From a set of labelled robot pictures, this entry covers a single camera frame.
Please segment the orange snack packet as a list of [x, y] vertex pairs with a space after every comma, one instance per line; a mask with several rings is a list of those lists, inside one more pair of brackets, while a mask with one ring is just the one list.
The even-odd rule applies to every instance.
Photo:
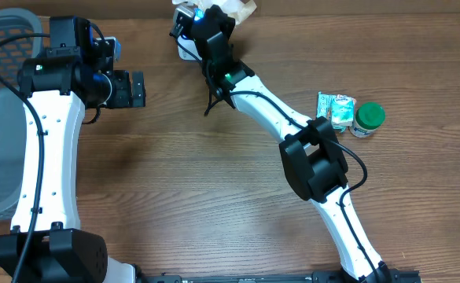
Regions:
[[336, 97], [335, 97], [335, 102], [338, 104], [338, 105], [355, 105], [357, 100], [355, 100], [353, 97], [350, 97], [348, 95], [343, 95], [343, 94], [338, 94]]

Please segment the small teal white packet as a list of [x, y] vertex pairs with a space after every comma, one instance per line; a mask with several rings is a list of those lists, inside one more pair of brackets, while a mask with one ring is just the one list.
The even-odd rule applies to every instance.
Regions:
[[355, 105], [338, 105], [335, 98], [332, 101], [331, 124], [335, 130], [343, 132], [351, 126], [355, 114]]

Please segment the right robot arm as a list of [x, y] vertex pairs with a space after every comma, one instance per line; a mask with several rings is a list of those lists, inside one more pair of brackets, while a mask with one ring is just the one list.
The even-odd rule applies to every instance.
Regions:
[[255, 72], [233, 57], [229, 38], [235, 20], [217, 5], [190, 9], [183, 37], [194, 42], [209, 90], [217, 101], [253, 118], [278, 141], [285, 178], [313, 203], [337, 247], [350, 282], [390, 282], [392, 275], [373, 249], [351, 203], [346, 156], [360, 158], [337, 140], [330, 122], [304, 116], [273, 95]]

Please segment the teal white snack packet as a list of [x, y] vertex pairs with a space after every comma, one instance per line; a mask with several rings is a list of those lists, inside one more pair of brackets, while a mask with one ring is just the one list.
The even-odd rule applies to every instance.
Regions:
[[325, 117], [328, 120], [331, 119], [331, 110], [332, 110], [332, 101], [336, 96], [334, 94], [324, 94], [323, 92], [318, 92], [317, 100], [317, 112], [316, 117]]

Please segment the green lid white jar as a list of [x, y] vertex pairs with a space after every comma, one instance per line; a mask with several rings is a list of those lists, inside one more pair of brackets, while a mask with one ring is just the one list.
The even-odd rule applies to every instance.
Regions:
[[381, 105], [376, 102], [367, 102], [356, 111], [349, 130], [357, 138], [366, 138], [384, 123], [385, 118], [385, 110]]

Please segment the clear brown bread bag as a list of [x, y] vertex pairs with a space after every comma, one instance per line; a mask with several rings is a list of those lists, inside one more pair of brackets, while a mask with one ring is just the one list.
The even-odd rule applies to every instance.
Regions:
[[216, 5], [229, 17], [234, 18], [237, 24], [249, 18], [257, 9], [254, 0], [172, 0], [171, 2], [173, 5], [186, 3], [188, 6], [194, 6], [203, 12]]

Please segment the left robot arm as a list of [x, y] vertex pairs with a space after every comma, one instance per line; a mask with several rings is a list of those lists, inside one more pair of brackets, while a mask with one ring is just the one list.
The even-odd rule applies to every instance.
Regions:
[[20, 197], [0, 235], [0, 267], [15, 282], [142, 282], [141, 269], [108, 254], [83, 231], [76, 203], [79, 133], [86, 110], [141, 108], [141, 72], [116, 70], [120, 44], [77, 16], [53, 17], [50, 44], [20, 68], [13, 93], [24, 104]]

